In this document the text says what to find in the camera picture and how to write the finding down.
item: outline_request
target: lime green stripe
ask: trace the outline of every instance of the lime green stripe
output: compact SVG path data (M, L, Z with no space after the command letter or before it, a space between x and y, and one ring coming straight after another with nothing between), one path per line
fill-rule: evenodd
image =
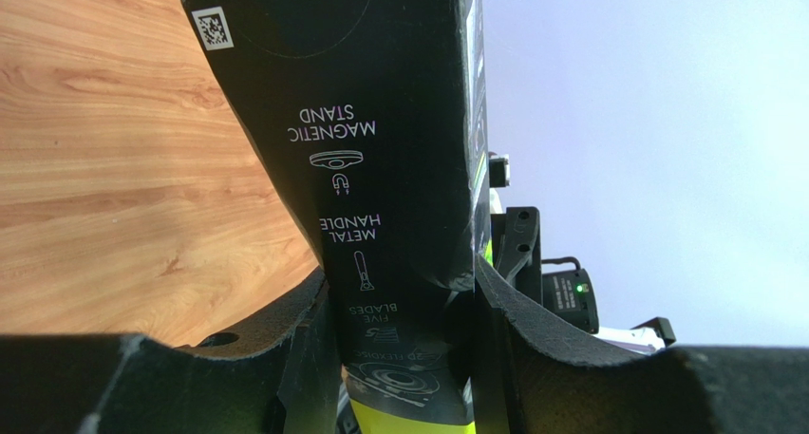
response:
M474 422L466 426L417 422L380 412L353 399L351 407L363 434L475 434Z

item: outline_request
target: wooden floor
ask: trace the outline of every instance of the wooden floor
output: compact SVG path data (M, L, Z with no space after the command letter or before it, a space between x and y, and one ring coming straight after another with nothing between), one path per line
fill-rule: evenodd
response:
M0 332L195 344L315 262L179 0L0 0Z

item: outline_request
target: black device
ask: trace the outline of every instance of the black device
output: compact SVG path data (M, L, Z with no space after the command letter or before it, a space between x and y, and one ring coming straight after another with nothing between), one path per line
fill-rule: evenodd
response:
M598 333L595 290L587 271L574 257L548 259L542 263L575 265L571 270L542 275L542 306L580 330Z

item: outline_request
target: white background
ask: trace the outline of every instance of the white background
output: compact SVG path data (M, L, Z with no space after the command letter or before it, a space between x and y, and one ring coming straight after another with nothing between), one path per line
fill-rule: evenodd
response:
M809 346L809 0L483 0L503 206L601 323Z

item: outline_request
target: qr code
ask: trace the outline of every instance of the qr code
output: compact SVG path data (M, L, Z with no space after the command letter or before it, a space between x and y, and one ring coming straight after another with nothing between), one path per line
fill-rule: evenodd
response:
M202 39L205 50L213 51L234 47L234 40L228 30L228 21L225 19L222 7L192 11L191 15L194 17L194 23L197 25L199 38Z

